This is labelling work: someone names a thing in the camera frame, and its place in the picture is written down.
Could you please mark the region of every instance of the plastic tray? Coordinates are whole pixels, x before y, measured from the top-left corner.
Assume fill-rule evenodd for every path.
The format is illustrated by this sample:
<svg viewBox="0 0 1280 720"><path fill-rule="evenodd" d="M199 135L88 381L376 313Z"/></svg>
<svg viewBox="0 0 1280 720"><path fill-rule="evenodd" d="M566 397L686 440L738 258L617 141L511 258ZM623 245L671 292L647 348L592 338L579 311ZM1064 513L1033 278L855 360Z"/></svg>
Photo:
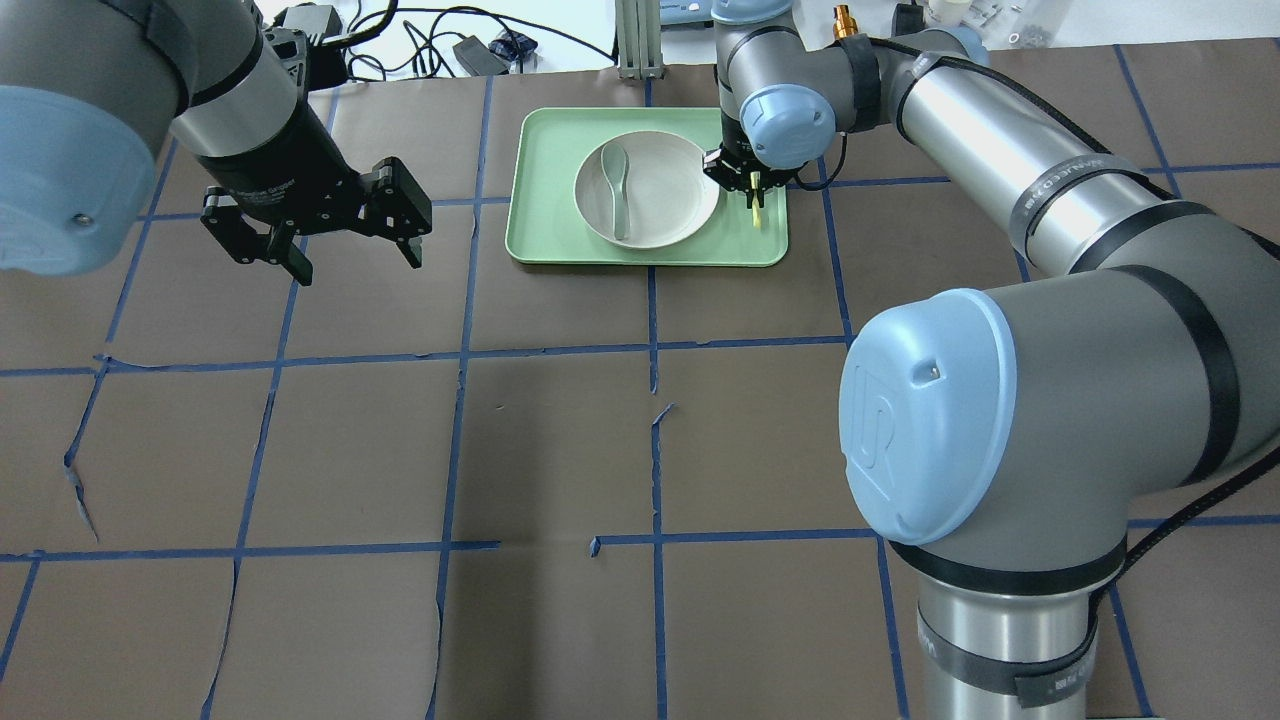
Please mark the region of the plastic tray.
<svg viewBox="0 0 1280 720"><path fill-rule="evenodd" d="M773 265L787 252L786 192L765 193L764 222L751 223L740 193L723 191L716 213L689 238L657 250L627 250L586 227L573 205L577 169L604 141L657 129L709 150L719 145L716 108L543 108L525 118L507 220L507 252L521 263L605 265Z"/></svg>

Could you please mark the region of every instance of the robotic arm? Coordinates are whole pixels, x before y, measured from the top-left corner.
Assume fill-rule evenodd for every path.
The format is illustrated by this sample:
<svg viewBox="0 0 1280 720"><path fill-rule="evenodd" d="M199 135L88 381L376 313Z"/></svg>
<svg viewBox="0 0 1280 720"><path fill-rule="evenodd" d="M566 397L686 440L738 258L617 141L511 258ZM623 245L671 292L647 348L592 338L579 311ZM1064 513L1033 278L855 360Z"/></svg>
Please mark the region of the robotic arm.
<svg viewBox="0 0 1280 720"><path fill-rule="evenodd" d="M310 284L294 238L352 229L421 266L430 200L396 158L347 165L302 77L241 0L0 0L0 269L106 264L151 196L166 131L219 183L201 223L237 263Z"/></svg>
<svg viewBox="0 0 1280 720"><path fill-rule="evenodd" d="M704 169L760 202L837 131L895 123L1051 275L873 318L840 432L859 509L922 577L928 716L1080 720L1129 501L1280 433L1274 246L964 59L983 51L963 28L806 53L790 6L716 1L724 142Z"/></svg>

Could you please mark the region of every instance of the blue joint cap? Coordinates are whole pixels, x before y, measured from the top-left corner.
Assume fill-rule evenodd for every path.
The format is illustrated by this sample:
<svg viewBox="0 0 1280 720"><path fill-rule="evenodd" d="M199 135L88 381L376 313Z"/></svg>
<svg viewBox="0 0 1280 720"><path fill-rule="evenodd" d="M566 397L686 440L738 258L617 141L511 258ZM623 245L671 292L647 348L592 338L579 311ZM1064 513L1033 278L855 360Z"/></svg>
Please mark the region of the blue joint cap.
<svg viewBox="0 0 1280 720"><path fill-rule="evenodd" d="M791 0L714 0L712 19L730 26L763 23L791 9Z"/></svg>
<svg viewBox="0 0 1280 720"><path fill-rule="evenodd" d="M924 32L945 32L960 42L964 47L964 54L969 56L970 60L978 63L984 68L991 67L991 53L987 51L987 46L982 44L982 36L978 31L969 26L947 26L947 27L931 27Z"/></svg>
<svg viewBox="0 0 1280 720"><path fill-rule="evenodd" d="M969 518L1009 445L1016 383L1012 333L983 292L947 291L867 323L840 380L840 446L876 532L927 544Z"/></svg>
<svg viewBox="0 0 1280 720"><path fill-rule="evenodd" d="M0 86L0 270L70 275L120 251L155 186L155 156L88 102Z"/></svg>
<svg viewBox="0 0 1280 720"><path fill-rule="evenodd" d="M777 170L804 165L836 138L836 111L822 94L801 85L756 90L739 117L755 156Z"/></svg>

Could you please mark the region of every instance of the brass connector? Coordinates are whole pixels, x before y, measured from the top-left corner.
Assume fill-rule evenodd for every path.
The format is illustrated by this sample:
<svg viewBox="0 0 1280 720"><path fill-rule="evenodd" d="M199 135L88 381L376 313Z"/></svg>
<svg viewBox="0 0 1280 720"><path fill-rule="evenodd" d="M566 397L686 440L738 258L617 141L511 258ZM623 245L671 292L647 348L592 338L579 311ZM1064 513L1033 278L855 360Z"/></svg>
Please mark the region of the brass connector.
<svg viewBox="0 0 1280 720"><path fill-rule="evenodd" d="M858 35L858 20L849 14L849 5L836 5L836 24L832 26L831 32L835 33L836 40Z"/></svg>

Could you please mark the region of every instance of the white plate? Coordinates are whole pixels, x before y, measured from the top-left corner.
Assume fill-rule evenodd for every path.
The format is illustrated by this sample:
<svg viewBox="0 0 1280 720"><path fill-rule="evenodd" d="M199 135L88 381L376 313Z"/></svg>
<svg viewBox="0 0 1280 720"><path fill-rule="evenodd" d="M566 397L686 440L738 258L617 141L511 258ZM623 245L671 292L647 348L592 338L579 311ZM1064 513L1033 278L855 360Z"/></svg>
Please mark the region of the white plate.
<svg viewBox="0 0 1280 720"><path fill-rule="evenodd" d="M627 151L627 237L613 240L613 191L600 168L609 142ZM719 186L703 174L703 149L669 132L620 135L591 151L577 170L573 200L588 227L613 245L667 247L698 232L719 204Z"/></svg>

